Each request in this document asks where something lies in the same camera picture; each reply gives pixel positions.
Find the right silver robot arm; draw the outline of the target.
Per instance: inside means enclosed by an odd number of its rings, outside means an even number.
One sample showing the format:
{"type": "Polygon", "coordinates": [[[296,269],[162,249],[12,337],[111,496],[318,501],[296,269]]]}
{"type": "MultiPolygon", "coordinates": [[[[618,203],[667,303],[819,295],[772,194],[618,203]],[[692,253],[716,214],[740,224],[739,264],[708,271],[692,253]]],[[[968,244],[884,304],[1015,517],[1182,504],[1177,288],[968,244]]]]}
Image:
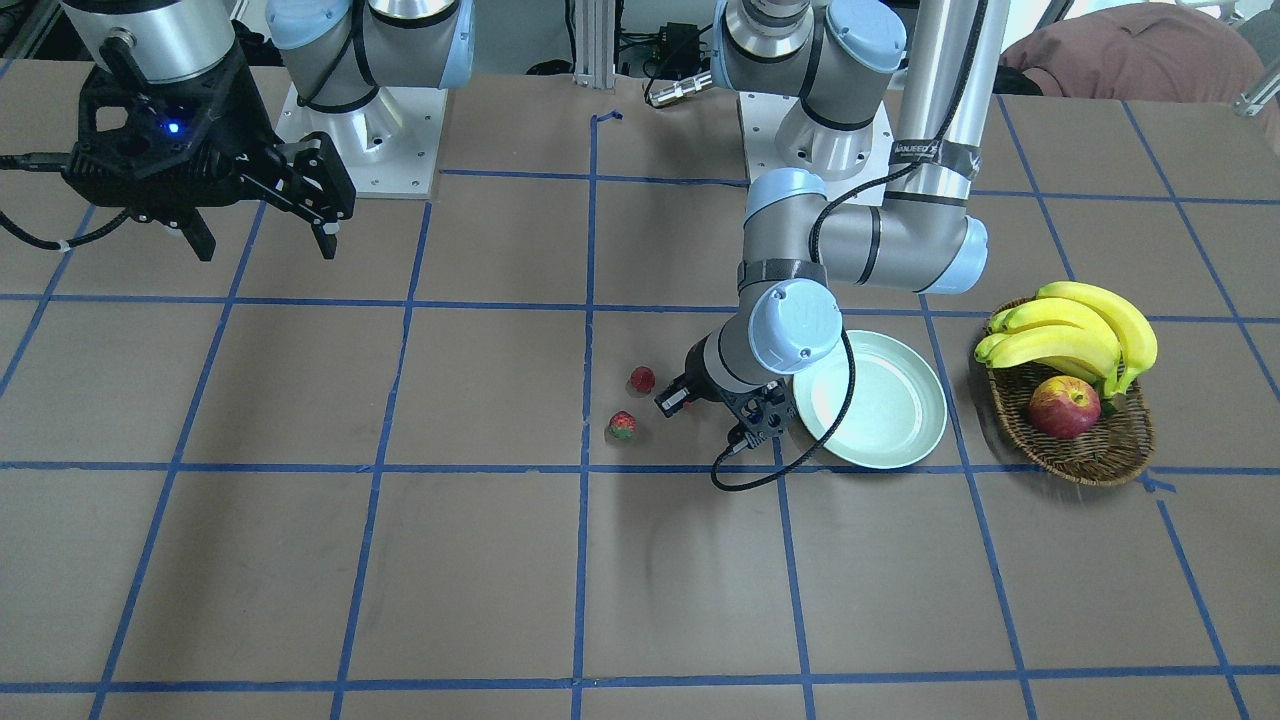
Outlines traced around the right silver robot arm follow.
{"type": "Polygon", "coordinates": [[[460,88],[471,1],[270,1],[268,35],[223,1],[65,1],[93,59],[61,178],[84,200],[180,233],[207,261],[205,208],[260,200],[333,259],[357,199],[351,169],[397,142],[370,120],[393,87],[460,88]]]}

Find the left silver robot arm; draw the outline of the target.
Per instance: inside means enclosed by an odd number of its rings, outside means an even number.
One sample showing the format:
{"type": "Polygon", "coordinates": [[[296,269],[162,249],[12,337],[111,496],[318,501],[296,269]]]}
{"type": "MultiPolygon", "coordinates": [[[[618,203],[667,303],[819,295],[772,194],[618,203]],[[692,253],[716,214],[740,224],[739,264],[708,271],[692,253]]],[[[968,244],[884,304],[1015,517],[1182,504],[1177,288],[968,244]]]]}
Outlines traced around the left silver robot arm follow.
{"type": "Polygon", "coordinates": [[[790,96],[781,168],[755,178],[736,313],[696,342],[655,397],[736,418],[728,447],[781,436],[785,382],[844,342],[832,284],[963,293],[988,256],[968,213],[980,169],[1006,1],[923,1],[915,24],[881,1],[722,1],[713,82],[790,96]]]}

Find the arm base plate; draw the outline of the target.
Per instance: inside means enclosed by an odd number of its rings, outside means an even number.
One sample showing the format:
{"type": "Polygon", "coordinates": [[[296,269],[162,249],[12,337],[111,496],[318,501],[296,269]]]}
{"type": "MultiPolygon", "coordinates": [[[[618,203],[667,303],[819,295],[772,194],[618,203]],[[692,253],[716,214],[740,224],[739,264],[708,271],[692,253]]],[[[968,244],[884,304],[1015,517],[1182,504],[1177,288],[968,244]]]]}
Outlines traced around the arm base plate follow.
{"type": "Polygon", "coordinates": [[[751,181],[791,167],[818,176],[835,196],[888,172],[893,133],[883,106],[870,124],[852,131],[813,120],[790,96],[741,92],[739,111],[751,181]]]}
{"type": "Polygon", "coordinates": [[[381,88],[353,111],[330,114],[297,104],[289,87],[276,119],[287,142],[321,131],[340,154],[358,199],[425,200],[436,174],[445,105],[443,88],[381,88]]]}

